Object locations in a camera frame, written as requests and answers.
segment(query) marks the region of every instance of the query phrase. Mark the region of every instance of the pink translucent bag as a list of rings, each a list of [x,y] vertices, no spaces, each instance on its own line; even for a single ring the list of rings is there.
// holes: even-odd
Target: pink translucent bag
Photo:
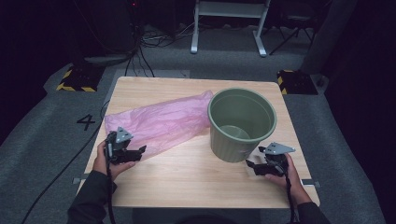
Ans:
[[[210,126],[207,106],[213,93],[147,105],[105,116],[106,134],[124,128],[134,138],[127,149],[147,146],[142,160],[183,143]]]

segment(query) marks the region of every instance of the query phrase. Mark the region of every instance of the dark gray floor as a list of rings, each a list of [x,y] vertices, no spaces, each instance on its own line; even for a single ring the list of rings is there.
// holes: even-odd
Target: dark gray floor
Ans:
[[[308,49],[304,34],[273,56],[262,58],[252,29],[206,30],[200,34],[195,55],[190,54],[190,35],[166,48],[143,48],[143,53],[152,69],[188,70],[190,78],[276,82],[277,71],[300,67]],[[280,43],[281,35],[274,29],[262,39],[269,51]],[[106,69],[98,92],[56,91],[68,67],[66,64],[49,78],[46,98],[26,115],[0,148],[0,223],[21,223],[35,198],[90,139],[100,124],[100,111],[113,79],[126,63]],[[137,59],[129,68],[142,69]],[[319,95],[285,95],[284,99],[310,172],[321,185],[320,208],[332,223],[385,223],[372,185],[332,117],[323,95],[325,87],[318,91]],[[84,125],[77,120],[89,114],[96,123],[84,131]],[[65,223],[66,210],[78,189],[71,184],[72,178],[84,171],[93,142],[41,197],[26,223]],[[115,208],[115,216],[118,223],[132,223],[132,213],[134,223],[170,223],[175,216],[185,215],[183,210],[160,210]],[[220,212],[241,224],[243,220],[286,223],[290,215],[287,209]]]

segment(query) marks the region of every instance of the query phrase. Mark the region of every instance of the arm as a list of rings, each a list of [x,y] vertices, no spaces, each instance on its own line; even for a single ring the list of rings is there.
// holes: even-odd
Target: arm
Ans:
[[[67,211],[68,224],[103,223],[103,219],[106,216],[105,204],[107,202],[108,193],[104,147],[105,142],[99,144],[92,171]],[[119,165],[110,164],[112,181],[114,181],[120,173],[130,169],[134,165],[135,163],[133,161]],[[113,182],[113,189],[115,190],[116,187],[116,184]]]
[[[291,183],[290,194],[294,204],[297,204],[297,209],[302,223],[330,223],[330,221],[322,214],[318,206],[312,202],[309,195],[306,193],[303,185],[301,184],[300,177],[294,166],[293,160],[289,154],[285,154],[288,159],[288,174]],[[286,177],[276,175],[265,175],[269,181],[279,185],[281,188],[286,189]]]

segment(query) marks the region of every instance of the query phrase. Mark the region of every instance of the person's left hand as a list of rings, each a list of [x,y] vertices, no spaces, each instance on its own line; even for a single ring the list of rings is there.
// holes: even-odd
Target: person's left hand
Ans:
[[[105,144],[106,144],[106,141],[103,141],[101,144],[98,145],[97,156],[95,158],[95,161],[93,162],[92,169],[94,171],[97,171],[104,175],[107,175]],[[121,163],[118,165],[114,165],[114,164],[110,163],[112,180],[114,181],[120,173],[130,169],[134,165],[135,165],[134,161],[125,162],[125,163]]]

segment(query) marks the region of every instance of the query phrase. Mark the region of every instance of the white metal stand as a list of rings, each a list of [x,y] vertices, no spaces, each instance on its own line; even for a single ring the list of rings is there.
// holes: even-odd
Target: white metal stand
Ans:
[[[243,3],[225,3],[225,2],[206,2],[196,0],[194,14],[194,34],[192,35],[191,53],[198,51],[198,21],[199,16],[221,16],[221,17],[242,17],[242,18],[260,18],[259,30],[253,31],[253,36],[262,57],[267,56],[265,48],[260,38],[262,27],[267,16],[268,7],[271,0],[264,0],[264,4],[243,4]]]

